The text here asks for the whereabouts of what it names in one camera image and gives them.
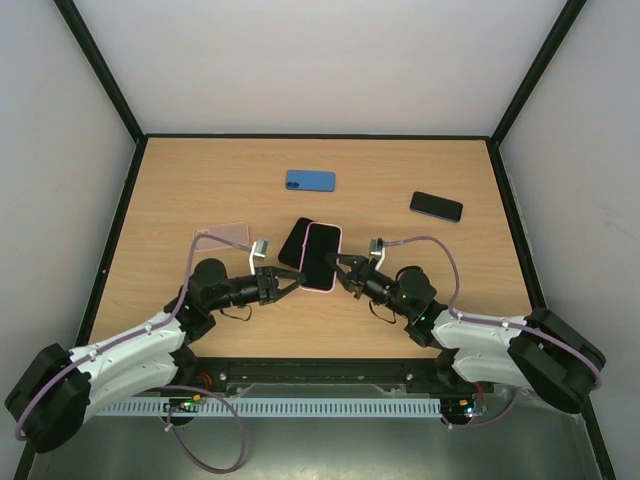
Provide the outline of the black phone case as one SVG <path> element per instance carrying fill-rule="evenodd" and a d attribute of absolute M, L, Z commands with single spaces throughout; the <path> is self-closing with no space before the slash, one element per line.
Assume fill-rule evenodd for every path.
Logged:
<path fill-rule="evenodd" d="M 277 255 L 280 263 L 294 269 L 299 268 L 306 231 L 311 223 L 312 220 L 306 217 L 296 220 Z"/>

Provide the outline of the black phone blue edge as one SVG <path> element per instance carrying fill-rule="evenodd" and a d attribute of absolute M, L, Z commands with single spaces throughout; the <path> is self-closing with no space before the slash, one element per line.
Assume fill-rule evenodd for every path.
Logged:
<path fill-rule="evenodd" d="M 415 191 L 409 208 L 411 211 L 450 222 L 459 222 L 462 218 L 463 204 L 439 196 Z"/>

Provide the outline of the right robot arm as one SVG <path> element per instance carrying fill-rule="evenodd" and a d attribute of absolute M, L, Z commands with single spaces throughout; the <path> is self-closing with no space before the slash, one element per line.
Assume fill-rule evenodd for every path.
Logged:
<path fill-rule="evenodd" d="M 416 344 L 440 349 L 436 379 L 447 391 L 475 382 L 509 385 L 578 414 L 601 384 L 603 353 L 549 309 L 514 317 L 470 314 L 439 303 L 418 266 L 389 277 L 375 258 L 331 253 L 326 261 L 355 298 L 365 296 L 405 318 Z"/>

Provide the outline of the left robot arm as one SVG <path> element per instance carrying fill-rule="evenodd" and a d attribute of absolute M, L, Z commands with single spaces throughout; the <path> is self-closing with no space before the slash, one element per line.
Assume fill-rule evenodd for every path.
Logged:
<path fill-rule="evenodd" d="M 4 402 L 16 439 L 39 453 L 58 448 L 105 408 L 181 379 L 195 360 L 189 346 L 214 327 L 214 312 L 275 303 L 305 280 L 275 266 L 231 278 L 221 261 L 200 261 L 178 296 L 142 324 L 94 344 L 40 350 Z"/>

